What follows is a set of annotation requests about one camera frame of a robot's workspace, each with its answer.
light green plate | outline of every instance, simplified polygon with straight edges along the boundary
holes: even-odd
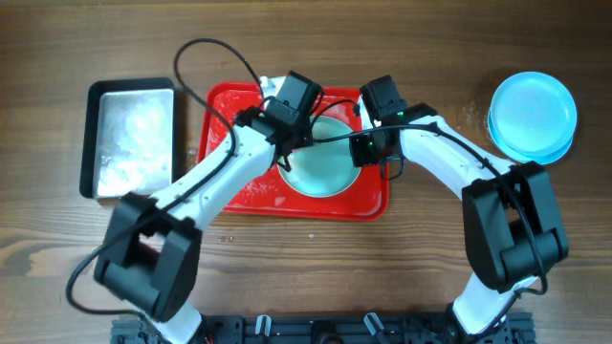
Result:
[[[321,116],[313,128],[315,139],[327,139],[351,133],[341,121]],[[346,190],[357,179],[360,167],[353,166],[349,140],[315,143],[289,155],[291,172],[278,166],[280,175],[293,190],[316,198],[331,197]]]

red tray rim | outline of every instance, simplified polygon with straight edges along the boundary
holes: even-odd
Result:
[[[355,93],[359,96],[358,89],[348,88],[334,88],[334,87],[323,87],[326,96],[333,96],[336,93]],[[242,82],[242,81],[223,81],[216,84],[207,95],[207,103],[212,105],[214,99],[225,91],[252,91],[257,92],[257,85],[254,82]],[[210,126],[210,119],[212,114],[206,110],[204,112],[204,120],[202,121],[202,134],[200,135],[200,146],[198,148],[198,163],[202,161],[206,154],[206,148],[208,143],[208,128]],[[384,175],[389,177],[389,169],[384,169]],[[355,222],[370,222],[380,218],[386,210],[389,208],[389,180],[382,180],[381,192],[382,202],[381,206],[374,213],[366,216],[359,215],[343,215],[343,214],[325,214],[325,213],[312,213],[312,212],[293,212],[291,210],[245,210],[244,208],[225,206],[223,212],[232,214],[246,214],[246,215],[273,215],[278,217],[292,217],[292,218],[308,218],[308,219],[319,219],[319,220],[340,220],[340,221],[355,221]]]

wood grain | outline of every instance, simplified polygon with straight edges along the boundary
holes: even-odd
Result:
[[[409,102],[441,111],[496,154],[485,115],[504,78],[559,78],[579,107],[569,154],[549,167],[570,241],[535,314],[540,343],[609,343],[612,329],[612,3],[607,1],[5,0],[0,5],[0,343],[108,342],[110,318],[72,310],[63,286],[98,245],[112,208],[82,199],[87,89],[171,76],[190,38],[223,39],[261,75],[295,69],[328,86],[392,74]],[[248,80],[216,47],[189,52],[205,93]],[[187,152],[202,109],[187,104]],[[461,205],[422,168],[392,184],[374,223],[220,215],[204,238],[192,300],[207,314],[435,310],[469,275]],[[119,303],[91,271],[76,296]]]

red tray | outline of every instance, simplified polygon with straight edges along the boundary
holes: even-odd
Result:
[[[357,100],[356,89],[325,88],[319,109],[341,98]],[[223,82],[208,93],[208,103],[225,118],[233,121],[238,110],[261,102],[257,85]],[[339,119],[353,130],[361,130],[361,119],[353,115],[351,104],[340,104],[325,113]],[[208,111],[205,112],[198,161],[213,151],[226,136],[227,130]],[[384,214],[389,205],[389,181],[381,178],[378,166],[361,169],[357,180],[344,192],[329,198],[311,198],[299,194],[282,180],[276,166],[248,183],[223,211],[241,214],[290,216],[300,218],[372,221]]]

wooden table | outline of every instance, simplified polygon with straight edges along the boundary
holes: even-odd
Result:
[[[328,86],[394,76],[409,102],[437,108],[499,154],[484,120],[506,77],[541,71],[579,107],[569,154],[550,165],[570,257],[544,297],[525,296],[540,343],[612,341],[612,3],[609,1],[5,0],[0,6],[0,343],[105,343],[111,318],[64,300],[72,269],[97,246],[110,206],[77,191],[88,87],[171,76],[188,39],[236,47],[261,75],[289,69]],[[185,56],[204,94],[248,80],[218,47]],[[188,104],[194,160],[202,109]],[[220,215],[204,238],[191,294],[206,314],[441,311],[465,286],[461,204],[423,168],[392,183],[374,223]],[[120,304],[89,269],[76,297]]]

